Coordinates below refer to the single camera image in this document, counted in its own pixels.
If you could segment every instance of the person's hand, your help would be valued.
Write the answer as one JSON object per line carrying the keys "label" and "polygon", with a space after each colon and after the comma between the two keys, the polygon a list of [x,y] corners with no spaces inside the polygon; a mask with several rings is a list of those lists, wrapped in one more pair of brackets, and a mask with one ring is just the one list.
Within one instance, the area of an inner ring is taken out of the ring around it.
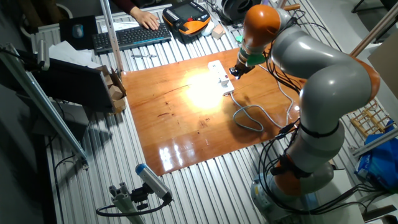
{"label": "person's hand", "polygon": [[157,30],[159,28],[159,23],[157,22],[159,18],[150,12],[141,11],[137,6],[131,9],[130,15],[146,29],[151,28],[152,30]]}

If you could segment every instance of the blue label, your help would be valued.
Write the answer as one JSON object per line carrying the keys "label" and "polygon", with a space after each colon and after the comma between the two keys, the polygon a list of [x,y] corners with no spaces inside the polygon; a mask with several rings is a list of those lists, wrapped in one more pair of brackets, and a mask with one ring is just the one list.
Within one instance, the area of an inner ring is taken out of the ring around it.
{"label": "blue label", "polygon": [[149,40],[142,40],[142,41],[134,42],[133,44],[140,44],[140,43],[144,43],[144,42],[148,42],[148,41],[152,41],[152,40],[160,40],[160,39],[163,39],[163,37],[153,38],[153,39],[149,39]]}

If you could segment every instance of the blue plastic bag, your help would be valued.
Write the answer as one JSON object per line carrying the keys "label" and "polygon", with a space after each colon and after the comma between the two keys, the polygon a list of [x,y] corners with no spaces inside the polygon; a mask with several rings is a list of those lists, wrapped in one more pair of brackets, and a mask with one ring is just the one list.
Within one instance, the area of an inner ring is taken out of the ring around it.
{"label": "blue plastic bag", "polygon": [[[393,129],[392,126],[387,128],[386,133]],[[382,135],[369,135],[365,144],[369,144]],[[376,181],[390,192],[398,193],[398,139],[391,139],[363,154],[354,173],[368,181]]]}

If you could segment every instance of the white power strip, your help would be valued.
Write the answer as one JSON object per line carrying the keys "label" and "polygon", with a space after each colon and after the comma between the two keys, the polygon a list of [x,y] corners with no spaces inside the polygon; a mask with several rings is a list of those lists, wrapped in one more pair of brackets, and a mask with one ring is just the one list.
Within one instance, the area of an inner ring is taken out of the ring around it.
{"label": "white power strip", "polygon": [[207,67],[211,73],[217,76],[218,84],[223,95],[226,96],[234,91],[235,88],[229,80],[228,74],[225,72],[224,67],[219,60],[209,62]]}

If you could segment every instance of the gray cable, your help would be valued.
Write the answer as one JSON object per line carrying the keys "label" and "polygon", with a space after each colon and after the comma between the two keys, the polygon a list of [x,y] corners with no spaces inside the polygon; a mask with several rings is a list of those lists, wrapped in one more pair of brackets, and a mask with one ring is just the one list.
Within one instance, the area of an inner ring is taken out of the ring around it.
{"label": "gray cable", "polygon": [[[259,67],[264,69],[265,71],[269,72],[268,69],[264,68],[262,65],[259,65]],[[282,92],[282,94],[285,95],[290,100],[290,106],[286,112],[286,125],[288,125],[289,124],[289,113],[293,107],[294,100],[283,91],[282,87],[280,86],[280,82],[278,82],[278,81],[276,81],[276,82],[278,83],[279,90]]]}
{"label": "gray cable", "polygon": [[[231,93],[231,98],[232,98],[232,100],[236,103],[236,105],[238,105],[238,106],[240,107],[240,109],[238,109],[238,110],[235,112],[235,114],[232,116],[233,121],[234,121],[238,126],[240,126],[240,127],[242,127],[242,128],[247,128],[247,129],[249,129],[249,130],[251,130],[251,131],[263,132],[263,130],[264,130],[263,125],[262,125],[259,121],[257,121],[257,120],[255,120],[254,118],[252,118],[252,117],[248,114],[248,112],[246,111],[247,108],[250,108],[250,107],[258,107],[258,108],[260,108],[260,109],[262,110],[262,112],[264,112],[264,114],[267,115],[267,117],[271,120],[271,122],[274,123],[274,125],[276,125],[278,128],[283,128],[281,125],[277,124],[261,106],[259,106],[259,105],[241,106],[241,105],[235,100],[235,98],[234,98],[234,96],[233,96],[232,93]],[[254,129],[254,128],[250,128],[250,127],[248,127],[248,126],[245,126],[245,125],[243,125],[243,124],[239,124],[239,123],[235,120],[235,116],[236,116],[240,111],[243,111],[243,112],[246,114],[246,116],[247,116],[250,120],[252,120],[252,121],[254,121],[255,123],[257,123],[257,124],[261,127],[261,129]]]}
{"label": "gray cable", "polygon": [[290,113],[290,110],[292,109],[292,107],[293,107],[293,99],[290,97],[290,96],[288,96],[283,90],[282,90],[282,88],[280,87],[280,82],[278,82],[278,81],[276,81],[277,83],[278,83],[278,87],[279,87],[279,90],[282,92],[282,94],[283,95],[285,95],[289,100],[290,100],[290,106],[289,106],[289,108],[287,108],[287,111],[286,111],[286,125],[288,125],[289,124],[289,113]]}

